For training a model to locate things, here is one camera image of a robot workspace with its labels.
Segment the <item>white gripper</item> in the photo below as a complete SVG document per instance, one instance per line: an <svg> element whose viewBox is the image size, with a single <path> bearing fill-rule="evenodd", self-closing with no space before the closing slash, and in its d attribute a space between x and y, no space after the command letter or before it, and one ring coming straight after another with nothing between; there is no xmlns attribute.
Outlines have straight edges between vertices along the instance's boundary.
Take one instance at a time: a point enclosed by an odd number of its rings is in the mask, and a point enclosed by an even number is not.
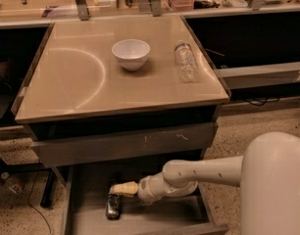
<svg viewBox="0 0 300 235"><path fill-rule="evenodd" d="M126 197L133 197L137 194L143 205L152 205L157 201L157 197L152 193L150 188L150 177L141 179L138 184L134 181L115 184L110 188L110 193Z"/></svg>

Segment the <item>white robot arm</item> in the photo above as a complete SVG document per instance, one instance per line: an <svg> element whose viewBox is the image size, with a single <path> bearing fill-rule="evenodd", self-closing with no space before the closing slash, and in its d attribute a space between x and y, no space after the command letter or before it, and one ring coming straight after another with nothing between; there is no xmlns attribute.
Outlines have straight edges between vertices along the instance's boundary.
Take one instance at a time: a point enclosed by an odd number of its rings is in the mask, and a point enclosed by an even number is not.
<svg viewBox="0 0 300 235"><path fill-rule="evenodd" d="M187 196L200 182L240 187L241 235L300 235L300 138L283 132L256 137L238 157L171 160L161 172L110 192L151 205Z"/></svg>

